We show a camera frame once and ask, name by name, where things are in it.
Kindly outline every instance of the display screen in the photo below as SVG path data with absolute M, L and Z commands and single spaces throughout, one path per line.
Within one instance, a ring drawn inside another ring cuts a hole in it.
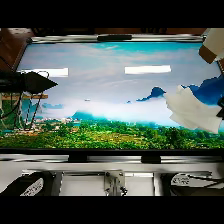
M 37 99 L 22 99 L 0 122 L 0 147 L 75 149 L 210 149 L 224 147 L 224 130 L 189 130 L 170 119 L 165 92 L 190 87 L 204 104 L 217 105 L 224 80 L 217 63 L 198 54 L 202 43 L 106 42 L 31 44 L 17 71 L 68 68 L 49 77 L 58 85 Z M 14 101 L 2 100 L 4 113 Z

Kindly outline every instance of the screen bezel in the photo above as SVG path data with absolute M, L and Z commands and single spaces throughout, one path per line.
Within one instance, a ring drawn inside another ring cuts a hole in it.
M 102 35 L 76 35 L 76 36 L 60 36 L 60 37 L 33 37 L 22 46 L 17 59 L 14 63 L 13 69 L 17 70 L 23 54 L 26 51 L 27 46 L 30 44 L 56 44 L 56 43 L 100 43 L 97 37 Z M 119 40 L 119 41 L 107 41 L 107 42 L 198 42 L 203 43 L 204 38 L 202 36 L 194 35 L 132 35 L 131 40 Z M 224 74 L 224 70 L 219 61 L 216 62 L 220 68 L 221 74 Z M 0 148 L 0 153 L 5 154 L 30 154 L 30 155 L 84 155 L 84 156 L 201 156 L 201 155 L 224 155 L 223 149 L 175 149 L 175 150 L 163 150 L 163 149 L 147 149 L 147 150 L 114 150 L 114 149 L 71 149 L 71 148 L 58 148 L 58 149 L 34 149 L 34 148 Z

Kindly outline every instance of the green field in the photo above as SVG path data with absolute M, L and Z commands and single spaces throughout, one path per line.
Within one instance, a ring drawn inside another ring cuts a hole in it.
M 224 132 L 215 135 L 174 127 L 150 127 L 111 121 L 82 121 L 59 130 L 46 123 L 36 136 L 1 133 L 0 147 L 6 148 L 108 148 L 108 149 L 210 149 L 224 148 Z

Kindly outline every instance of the crumpled white plastic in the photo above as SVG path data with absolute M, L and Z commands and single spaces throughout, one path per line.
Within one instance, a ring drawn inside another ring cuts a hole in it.
M 220 106 L 209 107 L 198 100 L 191 89 L 177 86 L 176 94 L 165 93 L 167 108 L 173 114 L 170 119 L 190 130 L 200 128 L 218 134 L 222 118 L 216 115 Z

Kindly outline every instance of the sky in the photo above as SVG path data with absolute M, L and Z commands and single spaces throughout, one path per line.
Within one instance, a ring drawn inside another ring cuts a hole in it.
M 176 123 L 164 99 L 135 102 L 150 95 L 153 87 L 174 93 L 178 85 L 198 85 L 220 75 L 218 66 L 206 63 L 198 51 L 201 43 L 125 42 L 58 43 L 29 45 L 18 70 L 68 68 L 69 76 L 50 78 L 58 86 L 45 91 L 43 103 L 63 104 L 44 109 L 46 117 L 72 116 L 84 110 L 122 121 Z M 170 65 L 171 72 L 125 74 L 125 67 Z

